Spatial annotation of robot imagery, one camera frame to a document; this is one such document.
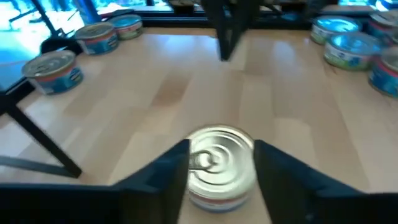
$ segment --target black metal frame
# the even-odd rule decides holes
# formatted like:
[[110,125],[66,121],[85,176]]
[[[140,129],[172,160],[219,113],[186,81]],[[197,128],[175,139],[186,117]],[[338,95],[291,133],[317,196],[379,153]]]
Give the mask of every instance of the black metal frame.
[[20,169],[44,172],[48,174],[62,175],[78,178],[81,169],[71,160],[26,114],[16,105],[10,96],[0,94],[0,114],[7,113],[21,127],[23,127],[39,144],[43,146],[63,165],[55,166],[41,162],[28,161],[8,156],[0,156],[0,166],[10,166]]
[[[175,27],[175,28],[213,28],[203,11],[193,14],[174,14],[173,11],[136,11],[142,17],[144,27]],[[103,14],[103,19],[110,14]],[[336,15],[348,16],[362,22],[367,21],[369,12],[323,12],[316,16]],[[277,15],[271,11],[262,11],[250,29],[288,29],[288,30],[310,30],[312,22],[303,19],[299,13],[283,13]]]
[[21,79],[10,86],[7,90],[3,92],[0,91],[0,95],[7,95],[10,99],[15,102],[20,102],[21,99],[25,98],[27,95],[32,93],[35,88],[29,83],[29,81],[25,77],[21,77]]
[[42,19],[45,23],[45,25],[49,28],[51,35],[58,35],[58,32],[55,30],[54,26],[50,22],[50,19],[47,17],[45,14],[43,6],[39,3],[38,0],[31,0],[35,8],[38,10],[40,15],[42,16]]

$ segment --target metal can lid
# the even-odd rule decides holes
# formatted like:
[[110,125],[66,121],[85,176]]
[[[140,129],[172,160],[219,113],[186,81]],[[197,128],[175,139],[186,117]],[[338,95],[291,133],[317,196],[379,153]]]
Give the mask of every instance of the metal can lid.
[[22,74],[29,78],[45,77],[60,72],[75,62],[70,50],[49,52],[28,61],[22,67]]
[[123,28],[133,26],[141,21],[141,16],[138,15],[123,15],[117,16],[109,20],[116,28]]
[[333,32],[356,32],[362,28],[359,22],[344,16],[321,16],[315,19],[315,24]]
[[212,125],[191,133],[191,153],[208,151],[198,156],[207,170],[191,170],[188,188],[209,199],[230,199],[245,194],[256,180],[252,160],[253,140],[248,134],[226,125]]
[[398,72],[398,47],[390,47],[381,52],[381,61],[390,69]]
[[385,12],[375,12],[371,14],[371,18],[385,26],[398,27],[398,10],[389,10]]
[[334,35],[329,42],[337,49],[353,54],[372,55],[381,50],[379,40],[361,32]]
[[110,22],[98,22],[78,29],[75,33],[76,39],[94,39],[110,33],[114,26]]

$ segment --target silver can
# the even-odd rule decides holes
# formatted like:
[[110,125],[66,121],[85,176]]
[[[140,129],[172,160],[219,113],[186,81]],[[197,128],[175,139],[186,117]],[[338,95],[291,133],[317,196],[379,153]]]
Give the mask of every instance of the silver can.
[[118,36],[110,22],[84,26],[76,31],[75,38],[88,55],[106,54],[119,46]]
[[245,132],[213,125],[191,133],[188,192],[190,200],[209,212],[230,212],[250,197],[256,181],[253,140]]
[[371,14],[368,24],[368,34],[385,41],[392,29],[398,28],[398,11],[375,12]]
[[321,16],[314,20],[311,39],[317,44],[325,44],[336,34],[359,32],[361,23],[345,16]]
[[46,95],[68,91],[83,80],[75,54],[70,50],[40,55],[22,67],[22,74]]
[[141,17],[137,15],[124,15],[109,20],[118,33],[119,40],[133,39],[142,34]]
[[323,58],[338,68],[361,71],[371,67],[380,50],[380,41],[370,35],[361,32],[338,34],[330,37]]

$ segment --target black stand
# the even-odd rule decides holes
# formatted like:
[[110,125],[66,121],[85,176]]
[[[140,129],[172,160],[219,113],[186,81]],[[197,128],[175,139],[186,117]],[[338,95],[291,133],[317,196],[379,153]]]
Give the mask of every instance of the black stand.
[[54,26],[50,22],[50,19],[45,14],[45,11],[44,11],[42,5],[39,3],[39,1],[38,0],[31,0],[31,1],[32,1],[33,5],[35,6],[35,8],[40,13],[40,15],[42,16],[42,19],[43,19],[45,25],[49,28],[51,35],[58,36],[58,32],[55,30]]
[[9,96],[0,93],[0,114],[7,113],[18,122],[44,149],[61,162],[63,167],[43,164],[40,162],[28,161],[25,159],[0,156],[0,166],[10,166],[48,174],[62,175],[65,177],[78,178],[81,169],[71,160],[24,112]]
[[16,21],[16,20],[18,20],[18,19],[20,19],[20,18],[22,18],[22,17],[24,17],[24,16],[27,16],[27,15],[29,15],[29,14],[35,12],[35,11],[37,11],[36,8],[35,8],[35,9],[31,9],[31,10],[29,10],[29,11],[27,11],[27,12],[24,12],[24,13],[22,13],[22,14],[19,14],[18,16],[14,17],[14,18],[9,19],[8,21],[9,21],[9,23],[11,24],[12,22],[14,22],[14,21]]

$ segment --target blue can label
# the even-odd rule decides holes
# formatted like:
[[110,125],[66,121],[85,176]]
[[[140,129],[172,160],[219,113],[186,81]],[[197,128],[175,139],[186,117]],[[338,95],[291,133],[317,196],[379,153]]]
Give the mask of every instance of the blue can label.
[[368,34],[380,39],[382,42],[384,42],[384,39],[387,37],[389,31],[390,29],[382,27],[375,22],[369,22],[368,24]]
[[79,84],[83,79],[83,74],[81,70],[77,67],[73,68],[65,75],[58,76],[55,78],[44,77],[38,79],[30,79],[30,82],[44,94],[55,94],[67,91],[77,84]]
[[105,54],[111,52],[119,45],[118,36],[114,34],[101,40],[79,40],[83,51],[88,55]]
[[367,70],[370,68],[372,55],[350,54],[327,43],[324,58],[328,63],[345,70]]
[[369,76],[369,82],[384,93],[398,97],[398,77],[394,76],[398,73],[392,74],[393,72],[376,64]]

